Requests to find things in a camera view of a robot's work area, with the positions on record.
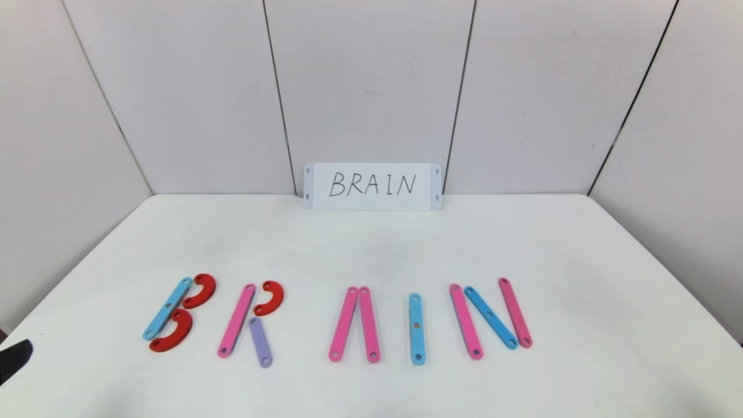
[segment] sign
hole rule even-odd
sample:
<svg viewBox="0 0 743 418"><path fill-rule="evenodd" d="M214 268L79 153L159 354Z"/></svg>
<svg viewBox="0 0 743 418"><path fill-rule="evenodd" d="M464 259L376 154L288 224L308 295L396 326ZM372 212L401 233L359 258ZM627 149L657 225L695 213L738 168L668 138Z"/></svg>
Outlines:
<svg viewBox="0 0 743 418"><path fill-rule="evenodd" d="M441 209L438 164L310 163L303 173L307 209Z"/></svg>

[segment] white table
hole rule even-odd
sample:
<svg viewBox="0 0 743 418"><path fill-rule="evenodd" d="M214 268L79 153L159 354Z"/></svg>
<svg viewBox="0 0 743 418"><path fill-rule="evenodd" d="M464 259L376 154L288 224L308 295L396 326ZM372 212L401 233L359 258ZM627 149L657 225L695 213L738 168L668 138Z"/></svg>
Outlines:
<svg viewBox="0 0 743 418"><path fill-rule="evenodd" d="M192 310L190 335L150 351L142 332L178 280L200 272L218 288ZM501 276L534 345L508 350L470 305L484 348L473 361L447 287L475 286L511 328ZM247 329L219 358L241 287L264 280L286 290L264 319L273 365L260 368ZM363 354L358 309L343 360L328 360L350 285L371 288L378 364ZM411 292L424 298L422 367L409 358ZM35 351L0 388L3 418L743 416L741 347L584 196L448 196L430 213L156 196L0 348L24 338Z"/></svg>

